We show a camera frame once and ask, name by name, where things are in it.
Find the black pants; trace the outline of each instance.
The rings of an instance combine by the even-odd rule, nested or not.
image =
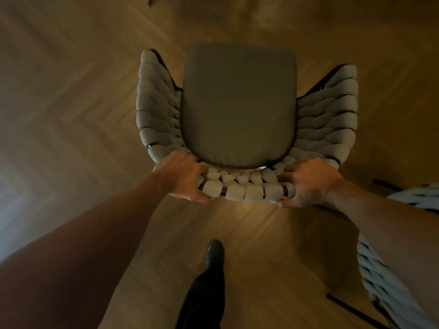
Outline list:
[[[176,329],[218,329],[226,296],[222,267],[206,269],[190,287],[178,316]]]

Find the bare arm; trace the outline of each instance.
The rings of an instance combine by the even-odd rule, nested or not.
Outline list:
[[[285,167],[281,180],[296,187],[281,206],[328,202],[343,212],[372,248],[410,289],[439,326],[439,217],[422,209],[371,194],[346,181],[321,159]]]
[[[163,197],[207,202],[201,166],[174,152],[132,190],[35,240],[0,264],[0,328],[97,328]]]

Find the person's right arm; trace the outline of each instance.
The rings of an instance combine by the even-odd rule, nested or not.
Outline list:
[[[320,158],[285,167],[296,195],[282,207],[328,202],[359,228],[390,270],[439,326],[439,216],[369,193]]]

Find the shoe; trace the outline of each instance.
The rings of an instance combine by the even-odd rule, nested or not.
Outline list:
[[[206,268],[212,265],[224,266],[224,247],[219,240],[213,240],[206,251]]]

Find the person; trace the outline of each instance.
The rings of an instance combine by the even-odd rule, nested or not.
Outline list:
[[[196,187],[205,167],[173,152],[131,190],[29,243],[0,263],[1,328],[97,328],[132,260],[149,219],[167,194],[211,199]],[[439,220],[368,193],[321,159],[286,166],[280,180],[296,194],[282,207],[328,202],[347,215],[439,324]],[[214,241],[206,271],[184,300],[177,328],[218,328],[224,312],[224,248]]]

